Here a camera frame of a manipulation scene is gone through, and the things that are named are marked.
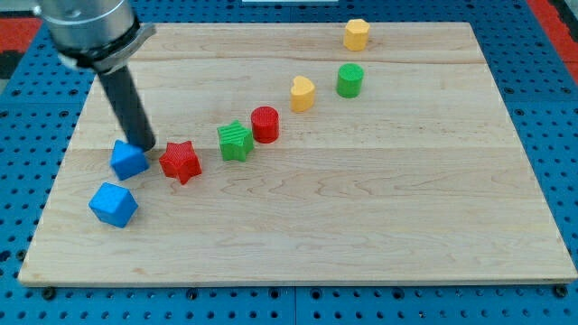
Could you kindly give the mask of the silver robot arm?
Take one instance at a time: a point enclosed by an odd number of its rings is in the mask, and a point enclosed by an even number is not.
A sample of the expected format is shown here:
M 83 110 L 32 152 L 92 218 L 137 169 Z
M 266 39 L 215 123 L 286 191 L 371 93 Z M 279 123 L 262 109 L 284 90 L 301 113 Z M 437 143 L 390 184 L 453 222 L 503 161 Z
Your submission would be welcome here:
M 155 34 L 128 0 L 37 0 L 33 13 L 47 25 L 62 62 L 93 70 L 126 140 L 147 152 L 153 128 L 128 68 L 129 59 Z

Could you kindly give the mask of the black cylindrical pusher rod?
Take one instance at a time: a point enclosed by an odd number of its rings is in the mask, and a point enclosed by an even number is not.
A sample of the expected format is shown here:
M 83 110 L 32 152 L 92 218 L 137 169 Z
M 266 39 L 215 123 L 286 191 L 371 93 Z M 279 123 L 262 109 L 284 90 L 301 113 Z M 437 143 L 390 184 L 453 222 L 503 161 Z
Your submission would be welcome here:
M 99 81 L 129 144 L 144 152 L 155 145 L 155 136 L 127 66 L 99 73 Z

